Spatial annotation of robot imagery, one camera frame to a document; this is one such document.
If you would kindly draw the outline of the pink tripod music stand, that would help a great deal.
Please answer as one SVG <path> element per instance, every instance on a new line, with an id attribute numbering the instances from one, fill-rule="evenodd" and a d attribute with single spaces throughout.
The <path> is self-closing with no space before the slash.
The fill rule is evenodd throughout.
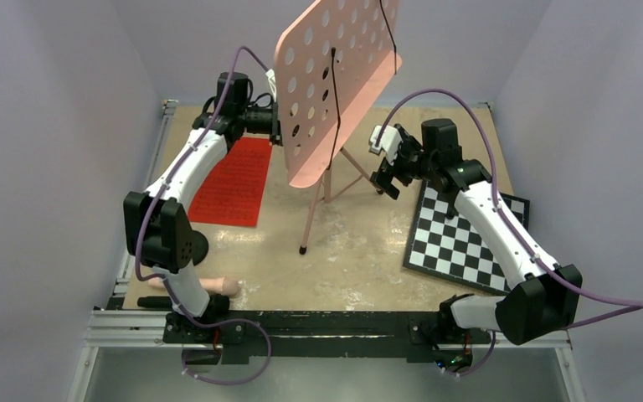
<path id="1" fill-rule="evenodd" d="M 307 251 L 319 202 L 334 199 L 332 164 L 345 157 L 369 174 L 345 144 L 396 75 L 397 1 L 314 1 L 279 37 L 274 73 L 277 117 L 293 188 L 312 188 L 299 252 Z"/>

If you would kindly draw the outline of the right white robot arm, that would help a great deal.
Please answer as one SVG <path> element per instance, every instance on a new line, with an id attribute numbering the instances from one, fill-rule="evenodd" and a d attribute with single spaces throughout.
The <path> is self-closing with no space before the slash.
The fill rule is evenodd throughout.
<path id="1" fill-rule="evenodd" d="M 502 198 L 481 162 L 465 159 L 455 123 L 446 118 L 421 125 L 422 138 L 401 125 L 373 128 L 369 151 L 382 156 L 374 184 L 391 198 L 392 183 L 426 182 L 449 208 L 452 218 L 466 219 L 488 246 L 507 280 L 505 296 L 453 296 L 440 303 L 436 328 L 455 341 L 469 329 L 501 332 L 521 345 L 574 323 L 583 277 L 574 265 L 560 265 L 529 235 Z"/>

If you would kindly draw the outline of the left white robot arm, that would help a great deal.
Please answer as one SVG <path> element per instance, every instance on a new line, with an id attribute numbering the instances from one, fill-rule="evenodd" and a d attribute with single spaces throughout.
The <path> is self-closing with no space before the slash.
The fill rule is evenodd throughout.
<path id="1" fill-rule="evenodd" d="M 256 105 L 253 89 L 244 73 L 220 74 L 215 96 L 204 103 L 169 166 L 145 190 L 130 191 L 123 200 L 136 278 L 160 280 L 173 310 L 186 317 L 183 331 L 197 343 L 213 337 L 216 320 L 207 314 L 211 296 L 195 272 L 207 256 L 208 240 L 193 229 L 188 212 L 209 174 L 246 132 L 279 133 L 275 105 Z"/>

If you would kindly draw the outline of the black microphone stand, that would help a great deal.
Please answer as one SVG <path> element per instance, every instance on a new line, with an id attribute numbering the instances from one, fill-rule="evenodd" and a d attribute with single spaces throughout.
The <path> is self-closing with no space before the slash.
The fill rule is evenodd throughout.
<path id="1" fill-rule="evenodd" d="M 204 261 L 209 252 L 209 242 L 204 234 L 194 230 L 193 231 L 193 250 L 192 262 L 194 266 L 199 265 Z"/>

